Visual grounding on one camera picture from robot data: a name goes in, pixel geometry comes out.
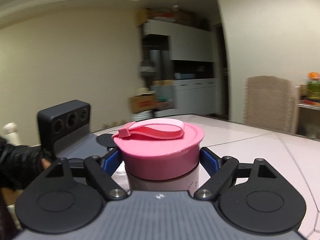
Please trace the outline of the left hand in black glove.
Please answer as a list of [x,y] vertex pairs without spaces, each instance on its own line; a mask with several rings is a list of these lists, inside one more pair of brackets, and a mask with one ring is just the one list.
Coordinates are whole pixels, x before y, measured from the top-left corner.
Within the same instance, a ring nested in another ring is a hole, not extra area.
[[14,146],[1,137],[0,150],[1,188],[23,190],[51,165],[39,146]]

